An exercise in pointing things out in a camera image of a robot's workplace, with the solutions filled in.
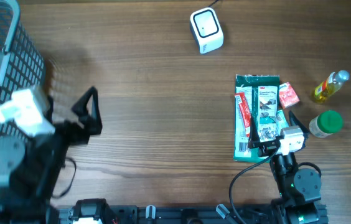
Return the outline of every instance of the bottle of yellow liquid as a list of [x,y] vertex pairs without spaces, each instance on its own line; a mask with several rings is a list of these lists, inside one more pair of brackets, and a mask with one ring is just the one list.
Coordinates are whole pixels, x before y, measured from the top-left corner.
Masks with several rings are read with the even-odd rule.
[[323,81],[312,92],[312,98],[316,103],[325,102],[330,96],[335,94],[343,84],[350,78],[350,74],[346,70],[341,70],[337,73],[333,72],[327,80]]

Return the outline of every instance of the bottle cap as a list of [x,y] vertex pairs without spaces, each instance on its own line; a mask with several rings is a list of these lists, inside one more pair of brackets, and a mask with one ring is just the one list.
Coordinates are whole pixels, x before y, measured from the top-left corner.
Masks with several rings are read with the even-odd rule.
[[341,82],[341,83],[347,81],[349,78],[350,78],[350,74],[346,70],[340,70],[339,72],[337,72],[336,76],[334,77],[334,79],[337,82]]
[[338,112],[329,110],[319,115],[317,124],[321,131],[334,134],[343,128],[343,118]]

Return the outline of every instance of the bottle label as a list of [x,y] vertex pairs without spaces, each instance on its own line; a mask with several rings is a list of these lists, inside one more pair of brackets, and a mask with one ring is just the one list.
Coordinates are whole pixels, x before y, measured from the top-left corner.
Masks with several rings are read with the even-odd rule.
[[309,125],[310,132],[311,132],[311,134],[314,135],[315,137],[318,137],[318,138],[326,138],[327,136],[330,136],[331,134],[325,133],[325,132],[321,131],[321,129],[319,129],[318,124],[317,124],[318,117],[319,117],[319,116],[317,116],[316,118],[314,118],[314,119],[310,122],[310,125]]
[[333,74],[334,72],[332,72],[332,74],[329,75],[329,77],[327,77],[327,79],[322,82],[316,89],[315,89],[315,95],[318,96],[320,93],[322,93],[322,91],[324,91],[326,89],[326,87],[328,86],[328,84],[333,82]]

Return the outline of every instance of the bottle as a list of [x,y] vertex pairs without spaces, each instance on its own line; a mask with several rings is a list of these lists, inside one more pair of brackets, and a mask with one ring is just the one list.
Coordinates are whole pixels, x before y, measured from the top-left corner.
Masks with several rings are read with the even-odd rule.
[[325,102],[330,96],[335,94],[343,84],[350,78],[350,74],[346,70],[341,70],[337,73],[333,72],[328,79],[322,82],[312,92],[312,98],[316,103]]
[[312,135],[318,138],[326,138],[343,128],[343,118],[336,111],[325,111],[311,120],[309,128]]

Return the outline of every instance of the small box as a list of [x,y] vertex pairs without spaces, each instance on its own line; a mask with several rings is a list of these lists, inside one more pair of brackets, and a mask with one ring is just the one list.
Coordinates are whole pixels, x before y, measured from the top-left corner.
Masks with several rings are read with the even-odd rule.
[[290,83],[283,83],[279,86],[279,101],[283,109],[295,105],[300,101]]
[[199,51],[205,54],[223,45],[224,35],[215,11],[206,7],[190,15],[190,31]]

